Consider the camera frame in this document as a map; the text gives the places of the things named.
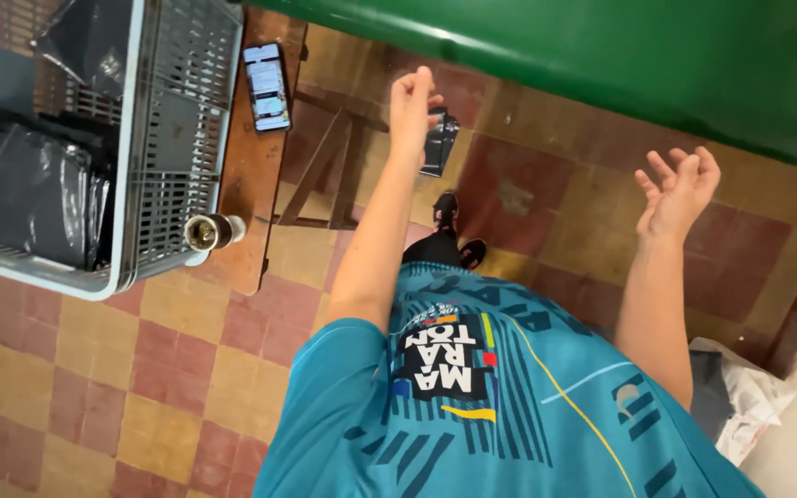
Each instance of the black leggings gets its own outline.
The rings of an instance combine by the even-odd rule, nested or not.
[[[443,265],[460,267],[457,239],[451,237],[451,231],[438,231],[422,238],[404,250],[402,263],[410,261],[429,261]]]

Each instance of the hand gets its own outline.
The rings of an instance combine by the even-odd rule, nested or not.
[[[667,238],[681,247],[691,225],[712,200],[722,172],[706,147],[697,147],[688,155],[672,149],[670,158],[678,167],[672,170],[655,151],[648,153],[648,162],[660,177],[660,187],[642,170],[635,179],[648,197],[648,207],[636,225],[642,238]]]
[[[390,155],[414,162],[420,168],[425,155],[423,146],[426,134],[432,130],[438,119],[429,118],[429,108],[441,105],[440,95],[429,96],[435,92],[432,71],[425,65],[416,73],[407,74],[393,83],[390,102]]]

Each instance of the wooden table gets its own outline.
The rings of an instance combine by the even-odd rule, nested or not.
[[[243,47],[273,41],[281,43],[289,95],[297,87],[300,51],[305,37],[305,21],[257,7],[245,7]],[[254,130],[248,81],[244,66],[240,66],[217,212],[241,216],[248,223],[248,234],[238,243],[212,251],[200,266],[188,268],[194,277],[248,296],[260,288],[286,135],[258,135]]]

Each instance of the white plastic bag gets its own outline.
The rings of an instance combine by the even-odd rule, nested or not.
[[[689,349],[722,354],[722,377],[734,407],[734,415],[725,425],[715,447],[739,467],[769,425],[781,424],[780,414],[795,397],[795,391],[786,382],[714,340],[695,338]]]

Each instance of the green surface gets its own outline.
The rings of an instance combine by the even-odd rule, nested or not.
[[[795,0],[254,0],[797,165]]]

